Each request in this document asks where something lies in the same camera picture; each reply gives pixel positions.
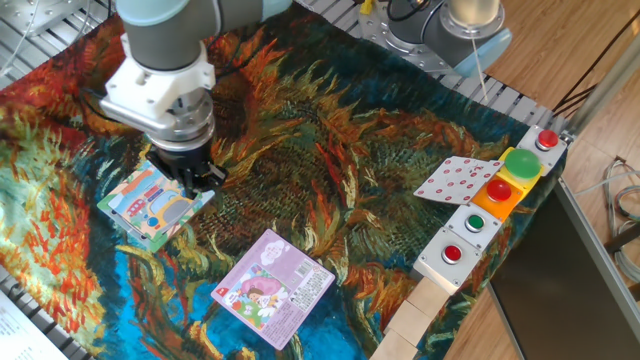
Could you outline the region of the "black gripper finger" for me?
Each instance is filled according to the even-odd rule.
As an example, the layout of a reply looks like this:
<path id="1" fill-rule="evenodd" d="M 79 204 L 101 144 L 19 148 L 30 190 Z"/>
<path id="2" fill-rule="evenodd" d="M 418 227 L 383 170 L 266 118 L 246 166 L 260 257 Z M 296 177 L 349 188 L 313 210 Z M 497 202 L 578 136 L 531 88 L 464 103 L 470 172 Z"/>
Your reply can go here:
<path id="1" fill-rule="evenodd" d="M 228 171 L 211 162 L 197 166 L 197 190 L 201 193 L 221 187 L 228 177 Z"/>
<path id="2" fill-rule="evenodd" d="M 151 149 L 145 157 L 166 178 L 177 181 L 187 198 L 194 199 L 200 193 L 197 190 L 197 167 L 188 152 Z"/>

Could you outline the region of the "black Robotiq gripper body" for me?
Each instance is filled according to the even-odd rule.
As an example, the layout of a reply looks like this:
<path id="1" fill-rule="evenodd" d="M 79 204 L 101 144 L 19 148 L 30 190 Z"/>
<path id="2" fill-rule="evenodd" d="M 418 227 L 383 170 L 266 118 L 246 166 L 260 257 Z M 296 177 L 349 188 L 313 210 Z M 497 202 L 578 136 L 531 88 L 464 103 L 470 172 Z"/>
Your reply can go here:
<path id="1" fill-rule="evenodd" d="M 155 145 L 149 150 L 149 161 L 165 177 L 177 181 L 183 188 L 212 188 L 209 175 L 212 141 L 191 150 L 169 151 Z"/>

